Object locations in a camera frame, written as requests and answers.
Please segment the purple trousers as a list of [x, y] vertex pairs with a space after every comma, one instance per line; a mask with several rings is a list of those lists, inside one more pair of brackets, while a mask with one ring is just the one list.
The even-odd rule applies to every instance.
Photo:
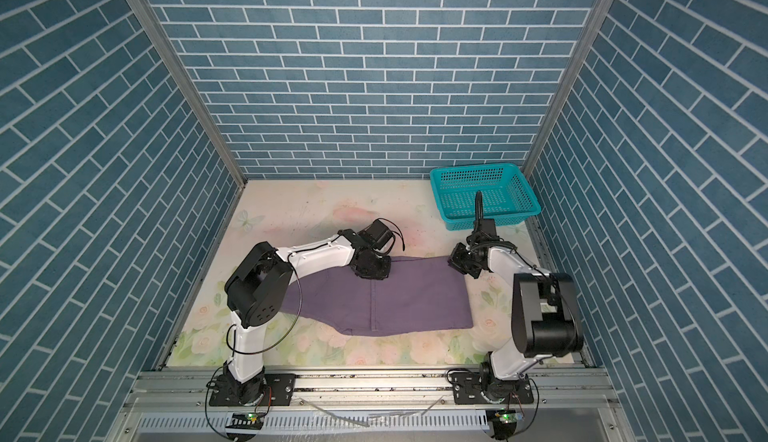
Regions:
[[280, 311], [349, 336], [385, 337], [473, 327], [465, 276], [445, 257], [396, 257], [384, 280], [335, 267], [289, 286]]

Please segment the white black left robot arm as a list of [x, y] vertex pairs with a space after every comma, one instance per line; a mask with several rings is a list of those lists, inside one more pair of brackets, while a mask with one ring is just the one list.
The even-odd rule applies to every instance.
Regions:
[[390, 253], [401, 235], [378, 221], [361, 231], [342, 229], [318, 242], [275, 247], [257, 243], [225, 283], [232, 327], [226, 343], [232, 353], [225, 373], [235, 382], [258, 380], [268, 323], [279, 312], [291, 285], [301, 290], [303, 278], [336, 267], [349, 267], [362, 279], [383, 280], [391, 267]]

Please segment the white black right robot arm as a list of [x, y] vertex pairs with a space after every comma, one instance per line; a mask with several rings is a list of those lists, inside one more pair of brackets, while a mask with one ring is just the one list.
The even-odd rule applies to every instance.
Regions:
[[474, 210], [473, 230], [455, 246], [448, 265], [475, 279], [493, 273], [512, 287], [511, 338], [485, 356], [475, 389], [492, 403], [526, 402], [532, 388], [529, 370], [583, 348], [575, 283], [566, 273], [526, 260], [515, 244], [502, 239], [495, 221], [484, 215], [481, 192], [475, 195]]

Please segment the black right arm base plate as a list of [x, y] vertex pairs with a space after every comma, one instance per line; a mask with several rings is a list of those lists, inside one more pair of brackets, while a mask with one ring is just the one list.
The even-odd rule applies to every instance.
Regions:
[[465, 368], [449, 369], [445, 378], [457, 405], [531, 404], [535, 400], [527, 380], [500, 380]]

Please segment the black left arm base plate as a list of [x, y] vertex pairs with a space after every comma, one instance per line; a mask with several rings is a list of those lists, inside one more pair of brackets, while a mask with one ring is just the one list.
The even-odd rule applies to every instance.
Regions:
[[240, 382], [225, 370], [206, 384], [208, 404], [213, 407], [288, 406], [295, 382], [294, 374], [269, 374], [264, 371], [246, 382]]

